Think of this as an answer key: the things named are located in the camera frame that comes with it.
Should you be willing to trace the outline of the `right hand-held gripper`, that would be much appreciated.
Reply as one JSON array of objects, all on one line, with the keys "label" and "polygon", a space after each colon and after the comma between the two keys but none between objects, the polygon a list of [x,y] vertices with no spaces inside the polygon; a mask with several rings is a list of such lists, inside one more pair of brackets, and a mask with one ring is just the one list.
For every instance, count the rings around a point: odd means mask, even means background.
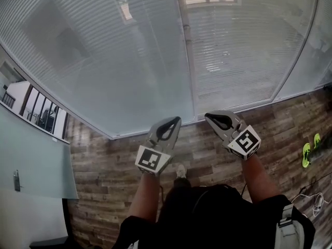
[{"label": "right hand-held gripper", "polygon": [[253,127],[232,111],[215,110],[204,117],[215,134],[224,141],[224,148],[241,160],[247,160],[260,148],[261,138]]}]

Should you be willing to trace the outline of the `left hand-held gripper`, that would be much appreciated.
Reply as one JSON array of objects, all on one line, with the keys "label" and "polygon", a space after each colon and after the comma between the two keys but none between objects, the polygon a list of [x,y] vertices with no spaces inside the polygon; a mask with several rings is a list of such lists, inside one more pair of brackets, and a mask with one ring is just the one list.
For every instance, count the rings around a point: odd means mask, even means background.
[{"label": "left hand-held gripper", "polygon": [[135,165],[141,172],[159,176],[165,170],[173,158],[181,125],[179,116],[164,118],[152,125],[136,155]]}]

